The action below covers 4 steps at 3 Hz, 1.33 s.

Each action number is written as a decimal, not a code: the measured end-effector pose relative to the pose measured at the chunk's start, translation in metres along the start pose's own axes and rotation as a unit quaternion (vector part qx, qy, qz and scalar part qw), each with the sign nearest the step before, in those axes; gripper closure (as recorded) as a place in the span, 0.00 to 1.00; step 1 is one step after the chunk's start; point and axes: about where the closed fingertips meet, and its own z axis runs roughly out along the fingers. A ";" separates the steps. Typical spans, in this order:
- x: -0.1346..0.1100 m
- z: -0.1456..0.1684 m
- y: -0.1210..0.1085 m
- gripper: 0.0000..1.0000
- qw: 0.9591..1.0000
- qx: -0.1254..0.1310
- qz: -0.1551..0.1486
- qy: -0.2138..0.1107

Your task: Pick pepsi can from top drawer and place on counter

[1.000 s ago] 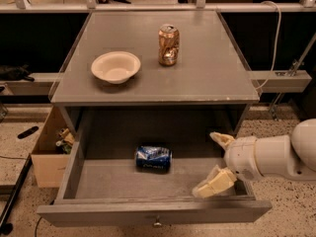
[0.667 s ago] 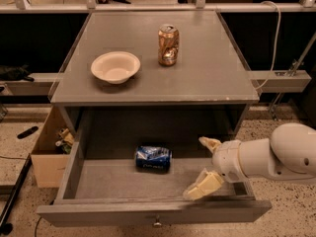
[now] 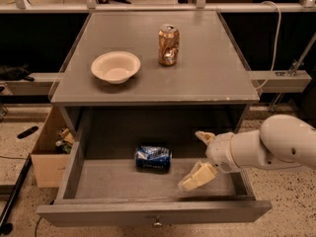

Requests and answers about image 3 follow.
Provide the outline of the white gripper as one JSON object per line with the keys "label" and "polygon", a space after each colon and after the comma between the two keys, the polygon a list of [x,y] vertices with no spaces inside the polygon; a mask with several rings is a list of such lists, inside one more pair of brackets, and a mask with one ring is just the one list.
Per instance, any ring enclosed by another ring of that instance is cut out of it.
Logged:
{"label": "white gripper", "polygon": [[217,171],[224,174],[240,171],[231,153],[232,132],[215,135],[199,130],[196,137],[207,146],[205,155],[216,169],[209,162],[197,161],[192,170],[178,183],[179,189],[183,192],[195,190],[211,182]]}

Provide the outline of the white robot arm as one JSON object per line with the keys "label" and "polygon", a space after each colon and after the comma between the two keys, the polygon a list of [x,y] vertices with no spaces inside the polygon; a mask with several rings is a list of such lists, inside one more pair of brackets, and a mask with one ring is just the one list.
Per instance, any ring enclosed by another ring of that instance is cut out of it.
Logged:
{"label": "white robot arm", "polygon": [[211,182],[217,173],[238,173],[244,168],[316,169],[316,129],[293,116],[271,116],[248,132],[198,131],[196,137],[206,145],[206,160],[197,161],[178,183],[184,192]]}

